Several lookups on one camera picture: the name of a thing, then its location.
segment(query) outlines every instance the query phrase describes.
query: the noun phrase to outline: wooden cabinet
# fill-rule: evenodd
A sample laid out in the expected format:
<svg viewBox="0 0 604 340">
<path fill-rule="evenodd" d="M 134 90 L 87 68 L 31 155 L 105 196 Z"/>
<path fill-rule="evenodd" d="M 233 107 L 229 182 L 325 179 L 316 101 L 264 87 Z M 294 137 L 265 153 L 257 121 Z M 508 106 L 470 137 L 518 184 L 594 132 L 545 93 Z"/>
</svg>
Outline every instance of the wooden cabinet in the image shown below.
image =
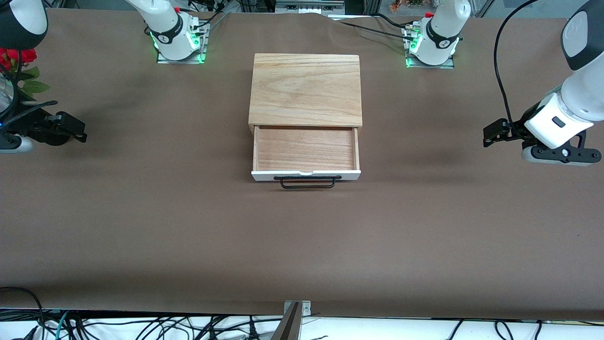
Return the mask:
<svg viewBox="0 0 604 340">
<path fill-rule="evenodd" d="M 256 54 L 252 176 L 356 180 L 362 127 L 359 57 Z"/>
</svg>

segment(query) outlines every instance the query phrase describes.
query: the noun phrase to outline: brown table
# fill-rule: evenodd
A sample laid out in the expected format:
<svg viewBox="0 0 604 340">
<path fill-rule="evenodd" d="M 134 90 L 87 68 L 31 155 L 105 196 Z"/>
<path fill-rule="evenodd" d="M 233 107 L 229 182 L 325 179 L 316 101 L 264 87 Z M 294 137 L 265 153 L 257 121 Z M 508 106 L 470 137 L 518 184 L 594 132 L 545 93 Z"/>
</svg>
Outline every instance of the brown table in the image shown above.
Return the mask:
<svg viewBox="0 0 604 340">
<path fill-rule="evenodd" d="M 275 314 L 308 299 L 322 315 L 604 319 L 604 165 L 482 147 L 504 116 L 501 21 L 467 23 L 452 71 L 407 69 L 396 38 L 319 15 L 231 15 L 201 66 L 157 65 L 134 11 L 49 21 L 36 65 L 53 88 L 39 99 L 89 139 L 0 157 L 3 286 L 62 308 Z M 570 75 L 563 25 L 506 30 L 516 118 Z M 292 192 L 252 179 L 254 53 L 360 55 L 358 181 Z M 602 126 L 588 144 L 604 148 Z"/>
</svg>

